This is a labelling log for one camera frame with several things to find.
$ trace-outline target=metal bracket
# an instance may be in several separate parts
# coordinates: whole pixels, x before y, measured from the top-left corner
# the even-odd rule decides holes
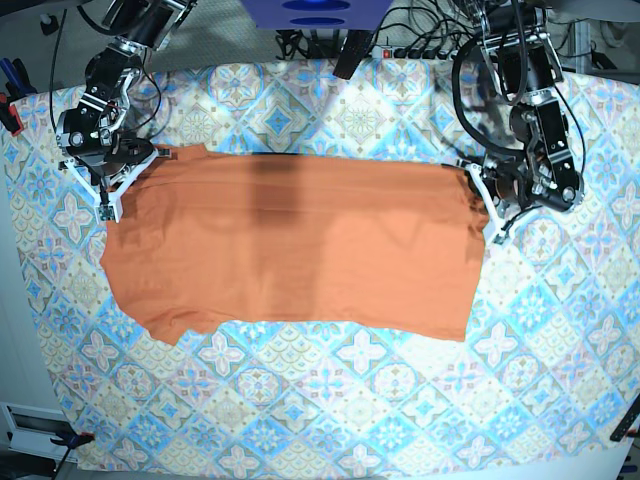
[[[149,166],[151,163],[158,158],[158,151],[156,149],[153,150],[151,155],[145,158],[139,164],[133,166],[129,173],[126,176],[122,177],[122,182],[118,185],[118,188],[115,192],[109,192],[109,203],[108,205],[103,205],[102,200],[100,199],[100,193],[96,192],[95,188],[93,188],[82,176],[82,174],[76,168],[76,162],[73,158],[67,159],[64,161],[67,169],[71,172],[71,174],[75,177],[75,179],[82,185],[91,198],[93,199],[93,211],[96,216],[96,220],[98,223],[105,222],[107,220],[113,220],[114,222],[120,222],[122,218],[122,195],[127,189],[131,186],[133,182],[135,182],[138,176]]]
[[[505,231],[507,220],[502,218],[498,213],[498,210],[493,203],[493,198],[491,198],[491,194],[482,180],[482,167],[476,163],[469,163],[465,165],[464,169],[469,172],[474,185],[478,189],[478,192],[480,192],[480,196],[484,201],[487,212],[489,213],[489,223],[487,223],[487,226],[484,227],[484,230],[482,231],[485,245],[491,245],[492,243],[505,245],[510,240],[510,233],[515,232],[520,228],[520,225],[526,222],[534,211],[532,210],[529,213],[522,215],[514,222],[509,231]]]

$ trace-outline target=blue tile pattern fabric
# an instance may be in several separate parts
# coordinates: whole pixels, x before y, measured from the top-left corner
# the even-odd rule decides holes
[[[480,154],[450,100],[450,65],[328,61],[157,75],[150,130],[170,145],[453,163]],[[463,75],[470,105],[482,92]],[[351,323],[234,321],[154,341],[99,266],[105,228],[68,173],[47,96],[1,139],[25,291],[61,409],[96,434],[80,467],[220,478],[415,476],[606,449],[640,391],[640,91],[568,75],[587,196],[490,246],[464,343]],[[79,89],[54,94],[60,112]],[[157,98],[133,91],[139,112]],[[477,118],[477,113],[470,112]],[[501,116],[483,125],[504,130]],[[571,127],[577,161],[582,154]]]

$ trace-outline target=orange shirt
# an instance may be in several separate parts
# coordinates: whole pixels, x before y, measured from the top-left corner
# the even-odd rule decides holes
[[[175,344],[244,321],[352,321],[463,340],[487,216],[435,165],[173,149],[123,198],[101,263]]]

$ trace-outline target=screw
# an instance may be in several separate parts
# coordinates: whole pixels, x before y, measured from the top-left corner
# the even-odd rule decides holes
[[[69,137],[69,142],[74,147],[79,147],[84,143],[84,136],[80,132],[73,132]]]
[[[562,191],[562,199],[565,202],[572,202],[575,198],[576,198],[576,191],[573,188],[567,187]]]
[[[540,168],[538,170],[540,171],[540,174],[544,175],[545,177],[551,176],[551,171],[549,170],[549,168],[547,168],[546,165],[540,165]]]

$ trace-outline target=wire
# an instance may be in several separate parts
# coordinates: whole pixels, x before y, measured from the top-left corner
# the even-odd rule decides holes
[[[542,208],[542,205],[536,205],[535,207],[529,207],[529,208],[525,208],[523,210],[520,210],[520,212],[518,212],[516,215],[511,217],[509,219],[509,221],[507,223],[505,223],[504,227],[502,227],[502,231],[505,233],[506,236],[509,236],[509,232],[511,231],[511,228],[518,221],[519,218],[521,218],[524,215],[526,215],[527,213],[529,213],[529,212],[531,212],[533,210],[537,210],[539,208]]]
[[[442,10],[442,7],[440,6],[440,4],[438,3],[437,0],[428,0],[428,1],[434,7],[436,7],[436,10],[440,13],[440,15],[442,15],[443,19],[451,21],[454,24],[456,24],[458,27],[461,27],[469,36],[473,35],[473,32],[471,30],[469,30],[469,27],[467,25],[463,24],[460,21],[460,10],[459,9],[455,9],[456,16],[452,17],[451,15],[445,13],[444,10]]]
[[[411,21],[415,24],[416,28],[418,28],[420,31],[422,31],[422,33],[428,33],[428,32],[427,32],[427,30],[421,28],[420,25],[418,24],[418,22],[416,21],[416,11],[420,12],[420,13],[422,13],[424,15],[428,15],[429,18],[433,21],[433,23],[436,23],[436,22],[438,22],[440,20],[440,18],[436,14],[436,12],[434,12],[430,8],[414,7],[414,6],[409,7],[409,16],[411,18]]]
[[[553,23],[554,25],[575,25],[576,23],[586,22],[588,20],[588,18],[579,18],[577,20],[571,20],[570,22],[554,22],[549,20],[549,23]]]
[[[304,37],[307,41],[307,50],[311,51],[311,47],[313,46],[314,50],[317,50],[315,58],[334,58],[335,52],[327,52],[325,51],[324,45],[320,42],[320,37],[318,37],[317,30],[311,30],[311,38]]]
[[[67,457],[69,456],[69,453],[71,453],[71,449],[67,448],[67,451],[64,452],[64,456],[62,457],[62,460],[60,460],[60,463],[58,464],[58,468],[56,468],[56,470],[53,472],[53,475],[51,475],[51,480],[56,480],[56,477],[58,476],[58,473],[60,473],[60,470],[62,469],[64,462],[66,462]]]
[[[569,28],[567,28],[567,33],[565,33],[564,38],[562,39],[562,43],[560,43],[560,46],[557,47],[556,50],[562,49],[567,44],[567,40],[569,40],[569,35],[571,35],[571,31],[573,30],[574,25],[575,23],[569,24]]]
[[[78,9],[78,13],[80,13],[80,16],[82,17],[82,19],[93,30],[95,30],[96,32],[98,32],[98,33],[100,33],[102,35],[108,35],[108,36],[111,36],[111,37],[116,37],[118,35],[125,35],[125,34],[129,33],[134,28],[139,27],[144,22],[149,20],[149,18],[155,13],[155,11],[160,7],[161,4],[162,4],[162,0],[153,0],[153,3],[147,9],[146,12],[144,12],[142,15],[140,15],[137,19],[132,20],[131,23],[129,23],[129,24],[123,26],[123,27],[120,27],[120,28],[113,28],[113,27],[104,28],[104,27],[101,27],[100,25],[98,25],[87,14],[87,12],[85,11],[85,9],[84,9],[84,7],[82,5],[78,5],[77,9]]]
[[[580,134],[580,141],[582,142],[582,165],[580,166],[580,175],[584,178],[584,169],[587,166],[587,144],[584,141],[584,133],[582,132],[582,127],[580,126],[580,122],[578,122],[578,119],[573,113],[573,110],[571,110],[571,107],[569,106],[569,102],[567,102],[567,99],[564,98],[564,95],[562,95],[562,92],[560,92],[560,89],[558,88],[558,86],[554,85],[554,87],[556,89],[556,93],[562,99],[562,103],[564,103],[564,106],[567,107],[567,110],[569,111],[569,114],[573,119],[573,123],[576,124],[576,127],[578,128],[578,133]]]
[[[382,20],[381,20],[381,22],[380,22],[380,26],[379,26],[379,27],[378,27],[378,29],[376,30],[376,35],[375,35],[375,37],[374,37],[373,44],[375,45],[375,44],[377,44],[377,43],[378,43],[378,38],[379,38],[380,32],[382,32],[382,31],[384,31],[384,30],[387,30],[387,29],[389,29],[389,28],[392,28],[392,27],[403,27],[403,28],[405,28],[405,29],[409,30],[409,31],[410,31],[411,33],[413,33],[414,35],[417,35],[418,37],[420,37],[420,36],[422,36],[422,35],[425,35],[425,34],[432,35],[433,33],[435,33],[435,31],[437,30],[437,27],[436,27],[436,28],[434,28],[434,29],[432,29],[431,31],[427,31],[427,32],[422,31],[422,33],[419,33],[419,32],[418,32],[418,31],[416,31],[416,29],[415,29],[415,28],[413,28],[411,25],[407,25],[406,23],[403,23],[403,22],[395,22],[395,23],[391,23],[391,24],[389,24],[389,25],[384,25],[384,22],[386,21],[386,19],[387,19],[387,18],[389,17],[389,15],[391,15],[393,12],[396,12],[396,11],[409,11],[409,12],[411,12],[411,10],[414,10],[414,11],[416,11],[416,12],[423,12],[423,13],[428,14],[428,15],[430,15],[430,16],[431,16],[431,15],[433,15],[433,16],[432,16],[432,17],[430,17],[430,18],[431,18],[431,19],[435,19],[435,20],[437,20],[437,22],[435,22],[435,21],[434,21],[434,23],[438,23],[438,27],[439,27],[439,25],[441,25],[441,22],[443,22],[443,21],[455,22],[455,24],[456,24],[456,25],[458,25],[458,26],[459,26],[460,28],[462,28],[463,30],[465,30],[465,32],[466,32],[468,35],[471,35],[471,34],[469,33],[469,31],[468,31],[468,27],[467,27],[467,26],[463,25],[463,24],[462,24],[462,23],[460,23],[460,22],[456,22],[456,21],[455,21],[454,19],[452,19],[451,17],[446,18],[446,17],[448,17],[448,16],[447,16],[444,12],[442,13],[442,15],[443,15],[443,17],[445,17],[445,18],[441,19],[441,18],[439,18],[439,17],[437,16],[437,14],[436,14],[432,9],[427,8],[427,7],[415,7],[415,6],[414,6],[414,7],[393,7],[393,8],[390,8],[390,9],[387,11],[387,13],[385,13],[384,17],[382,17]]]
[[[462,128],[464,128],[464,130],[469,135],[471,135],[471,137],[476,142],[478,142],[488,151],[497,153],[499,155],[521,158],[523,156],[522,151],[495,144],[494,142],[489,140],[489,138],[487,138],[482,132],[471,125],[464,113],[464,107],[462,105],[462,93],[460,89],[460,73],[462,71],[462,64],[464,63],[464,61],[467,59],[467,57],[469,57],[471,52],[478,47],[477,41],[479,38],[480,36],[475,36],[471,40],[467,41],[462,46],[462,48],[460,48],[460,51],[453,61],[453,70],[451,73],[451,93],[453,96],[453,107],[456,111],[456,116],[458,117],[458,121],[462,125]]]
[[[147,118],[140,125],[138,125],[136,127],[133,127],[133,128],[129,128],[127,130],[124,130],[122,133],[130,133],[130,132],[134,132],[134,131],[140,130],[142,127],[147,125],[151,120],[156,118],[156,116],[158,115],[158,112],[160,111],[160,106],[162,105],[162,91],[160,90],[160,87],[158,86],[158,84],[156,83],[154,78],[151,77],[147,73],[147,71],[144,68],[144,65],[142,66],[142,71],[144,72],[144,76],[147,77],[147,80],[149,80],[149,82],[151,82],[151,84],[156,88],[156,91],[158,92],[158,104],[156,105],[155,110],[153,111],[153,113],[151,114],[151,116],[149,118]]]
[[[524,33],[524,22],[522,20],[522,12],[520,11],[520,0],[511,0],[513,9],[513,17],[518,29],[518,38],[520,39],[520,86],[518,92],[512,100],[508,100],[509,105],[516,106],[527,93],[527,77],[529,75],[529,55],[527,53],[527,38]]]
[[[300,42],[304,38],[302,30],[276,30],[276,43],[280,47],[281,55],[276,55],[278,60],[293,60],[296,53],[300,53],[304,58],[310,58],[310,52],[300,47]]]
[[[58,49],[60,48],[60,39],[62,38],[62,30],[64,29],[64,22],[67,20],[67,9],[62,12],[62,20],[60,21],[60,28],[58,29],[58,37],[56,38],[56,45],[53,47],[53,58],[51,59],[51,71],[49,72],[49,118],[51,119],[51,126],[53,127],[53,134],[56,134],[56,121],[53,116],[53,77],[56,72],[56,61],[58,60]]]
[[[578,53],[577,55],[564,55],[563,53],[559,53],[559,52],[556,52],[556,53],[558,54],[559,57],[562,57],[562,58],[581,58],[581,57],[588,57],[589,55],[593,55],[593,50],[586,53]]]

